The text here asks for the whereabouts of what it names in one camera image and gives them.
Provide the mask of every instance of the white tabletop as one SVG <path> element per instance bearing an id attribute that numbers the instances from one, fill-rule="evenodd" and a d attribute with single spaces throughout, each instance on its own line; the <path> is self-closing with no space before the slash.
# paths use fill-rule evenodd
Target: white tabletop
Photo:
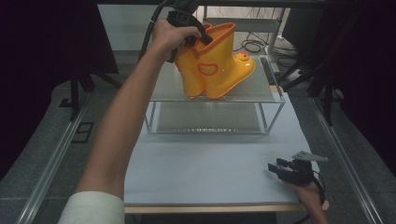
<path id="1" fill-rule="evenodd" d="M 126 175 L 125 204 L 297 203 L 294 192 L 267 170 L 276 158 L 291 161 L 301 150 L 310 152 L 286 93 L 285 99 L 269 135 L 157 134 L 143 127 Z"/>

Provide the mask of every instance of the transparent container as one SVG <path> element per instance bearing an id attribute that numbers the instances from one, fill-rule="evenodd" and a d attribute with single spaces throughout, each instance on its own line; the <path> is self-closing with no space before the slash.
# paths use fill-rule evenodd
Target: transparent container
<path id="1" fill-rule="evenodd" d="M 277 84 L 268 83 L 267 57 L 251 57 L 256 62 L 253 73 L 217 100 L 204 93 L 187 97 L 177 67 L 166 63 L 146 114 L 148 132 L 269 134 L 286 101 Z"/>

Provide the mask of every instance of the black stand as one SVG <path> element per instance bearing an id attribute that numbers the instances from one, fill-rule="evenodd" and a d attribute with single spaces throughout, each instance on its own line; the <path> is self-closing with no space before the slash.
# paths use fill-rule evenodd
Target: black stand
<path id="1" fill-rule="evenodd" d="M 121 87 L 121 83 L 119 83 L 114 78 L 108 76 L 107 74 L 99 74 L 97 76 L 118 89 Z M 95 89 L 95 84 L 90 75 L 78 76 L 76 73 L 72 74 L 70 79 L 70 90 L 71 90 L 71 101 L 72 101 L 71 102 L 72 116 L 70 117 L 70 121 L 73 121 L 76 118 L 79 111 L 78 83 L 81 85 L 82 89 L 86 92 L 91 92 L 94 91 Z"/>
<path id="2" fill-rule="evenodd" d="M 303 81 L 306 81 L 309 78 L 313 77 L 314 79 L 312 83 L 309 85 L 307 90 L 310 96 L 318 96 L 318 94 L 323 89 L 323 87 L 326 86 L 325 94 L 327 96 L 325 96 L 325 107 L 323 114 L 330 125 L 331 125 L 331 103 L 332 103 L 332 74 L 329 72 L 329 69 L 331 68 L 331 63 L 335 55 L 339 52 L 339 49 L 341 48 L 342 44 L 347 38 L 347 35 L 350 33 L 350 30 L 352 29 L 353 25 L 355 24 L 360 14 L 362 13 L 363 6 L 357 6 L 357 4 L 358 3 L 355 3 L 355 6 L 352 7 L 348 19 L 340 32 L 340 35 L 338 35 L 337 38 L 335 39 L 334 43 L 332 44 L 332 48 L 330 49 L 329 53 L 324 58 L 324 60 L 316 67 L 302 73 L 299 77 L 297 77 L 293 81 L 285 85 L 281 85 L 283 90 L 287 91 L 292 87 L 302 83 Z M 302 57 L 300 60 L 297 60 L 297 62 L 279 80 L 282 80 L 285 77 L 290 76 L 300 66 L 302 66 L 310 59 L 315 59 L 315 57 L 316 57 L 316 53 L 312 53 L 306 55 L 305 57 Z"/>

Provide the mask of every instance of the rain boot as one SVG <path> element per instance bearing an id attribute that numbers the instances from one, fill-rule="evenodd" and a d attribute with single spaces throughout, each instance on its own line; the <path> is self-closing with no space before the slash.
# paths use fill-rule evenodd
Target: rain boot
<path id="1" fill-rule="evenodd" d="M 246 53 L 233 55 L 234 23 L 223 23 L 210 27 L 206 32 L 213 42 L 195 44 L 192 50 L 199 57 L 198 71 L 205 81 L 205 94 L 211 99 L 219 99 L 246 79 L 256 66 Z"/>
<path id="2" fill-rule="evenodd" d="M 209 23 L 204 24 L 206 29 L 211 26 Z M 205 91 L 205 81 L 197 70 L 198 58 L 192 48 L 186 47 L 178 52 L 175 58 L 175 64 L 183 80 L 184 94 L 189 97 L 201 95 Z"/>

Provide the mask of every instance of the person's right hand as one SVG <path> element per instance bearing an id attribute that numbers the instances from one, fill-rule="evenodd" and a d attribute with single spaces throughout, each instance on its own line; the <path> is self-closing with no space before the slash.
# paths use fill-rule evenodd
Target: person's right hand
<path id="1" fill-rule="evenodd" d="M 309 210 L 318 206 L 321 208 L 319 189 L 314 182 L 304 187 L 284 182 L 294 189 L 305 209 Z"/>
<path id="2" fill-rule="evenodd" d="M 168 21 L 159 19 L 155 23 L 151 47 L 159 49 L 167 60 L 170 57 L 171 50 L 182 47 L 184 38 L 190 35 L 201 37 L 198 28 L 194 26 L 176 28 Z"/>

